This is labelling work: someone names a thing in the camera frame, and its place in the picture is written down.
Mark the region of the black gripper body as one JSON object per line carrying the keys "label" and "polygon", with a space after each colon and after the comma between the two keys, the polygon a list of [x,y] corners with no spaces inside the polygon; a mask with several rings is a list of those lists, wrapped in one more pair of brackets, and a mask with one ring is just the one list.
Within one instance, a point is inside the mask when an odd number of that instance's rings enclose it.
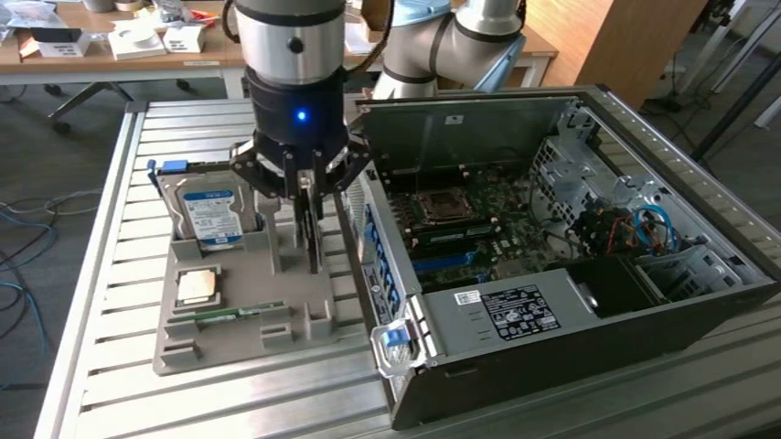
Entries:
{"label": "black gripper body", "polygon": [[276,167],[292,157],[296,170],[323,173],[349,144],[343,120],[347,70],[312,83],[283,84],[246,69],[248,97],[255,114],[254,146]]}

